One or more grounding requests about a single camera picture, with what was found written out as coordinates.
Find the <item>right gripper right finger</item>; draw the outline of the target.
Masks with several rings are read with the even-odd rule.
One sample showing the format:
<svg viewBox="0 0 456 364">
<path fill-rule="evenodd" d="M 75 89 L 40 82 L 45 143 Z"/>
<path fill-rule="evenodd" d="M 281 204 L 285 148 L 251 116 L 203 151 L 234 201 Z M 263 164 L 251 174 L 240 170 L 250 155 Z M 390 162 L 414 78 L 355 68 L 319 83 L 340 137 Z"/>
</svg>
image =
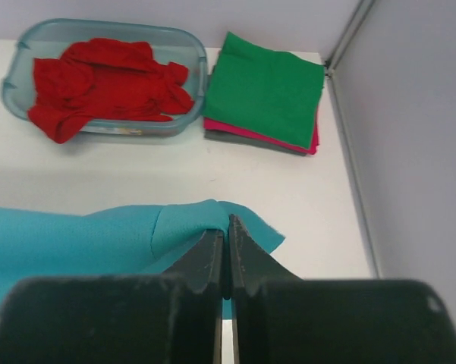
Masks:
<svg viewBox="0 0 456 364">
<path fill-rule="evenodd" d="M 304 280 L 229 226 L 237 363 L 456 363 L 439 295 L 406 279 Z"/>
</svg>

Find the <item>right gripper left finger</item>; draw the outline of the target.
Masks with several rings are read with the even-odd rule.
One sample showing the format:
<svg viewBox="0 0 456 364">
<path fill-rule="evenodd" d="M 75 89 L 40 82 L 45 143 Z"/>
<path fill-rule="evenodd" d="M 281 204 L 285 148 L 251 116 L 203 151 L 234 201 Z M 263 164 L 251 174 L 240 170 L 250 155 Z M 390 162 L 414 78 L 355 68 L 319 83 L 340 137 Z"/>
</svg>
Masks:
<svg viewBox="0 0 456 364">
<path fill-rule="evenodd" d="M 28 278 L 0 306 L 0 363 L 219 363 L 224 236 L 159 275 Z"/>
</svg>

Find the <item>teal t shirt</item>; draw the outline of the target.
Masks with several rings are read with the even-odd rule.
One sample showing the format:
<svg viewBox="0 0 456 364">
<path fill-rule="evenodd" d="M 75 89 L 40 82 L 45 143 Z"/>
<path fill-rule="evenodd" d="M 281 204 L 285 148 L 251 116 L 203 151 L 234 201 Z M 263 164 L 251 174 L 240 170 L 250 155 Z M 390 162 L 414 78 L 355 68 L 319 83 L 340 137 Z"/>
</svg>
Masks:
<svg viewBox="0 0 456 364">
<path fill-rule="evenodd" d="M 231 215 L 268 253 L 285 239 L 249 208 L 214 199 L 120 206 L 88 215 L 0 208 L 0 304 L 30 276 L 163 272 L 205 231 L 227 234 Z"/>
</svg>

